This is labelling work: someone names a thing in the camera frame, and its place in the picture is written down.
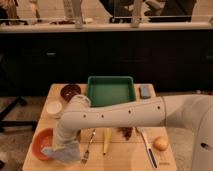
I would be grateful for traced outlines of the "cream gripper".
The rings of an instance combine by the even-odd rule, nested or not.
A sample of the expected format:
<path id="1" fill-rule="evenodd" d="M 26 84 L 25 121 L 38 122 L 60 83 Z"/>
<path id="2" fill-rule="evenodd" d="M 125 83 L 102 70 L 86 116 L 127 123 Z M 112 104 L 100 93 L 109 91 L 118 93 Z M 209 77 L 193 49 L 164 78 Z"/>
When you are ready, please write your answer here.
<path id="1" fill-rule="evenodd" d="M 53 149 L 64 149 L 67 145 L 77 142 L 77 132 L 59 134 L 58 131 L 53 132 Z"/>

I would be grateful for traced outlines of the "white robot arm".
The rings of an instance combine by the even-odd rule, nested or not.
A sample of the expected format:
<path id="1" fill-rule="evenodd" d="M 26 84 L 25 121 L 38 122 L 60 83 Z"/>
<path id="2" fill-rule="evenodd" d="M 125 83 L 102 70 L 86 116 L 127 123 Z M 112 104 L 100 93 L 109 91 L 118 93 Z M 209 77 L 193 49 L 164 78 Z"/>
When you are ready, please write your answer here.
<path id="1" fill-rule="evenodd" d="M 174 95 L 112 106 L 90 106 L 84 95 L 75 95 L 54 128 L 56 147 L 66 147 L 77 131 L 98 127 L 184 127 L 194 132 L 191 171 L 213 171 L 213 96 Z"/>

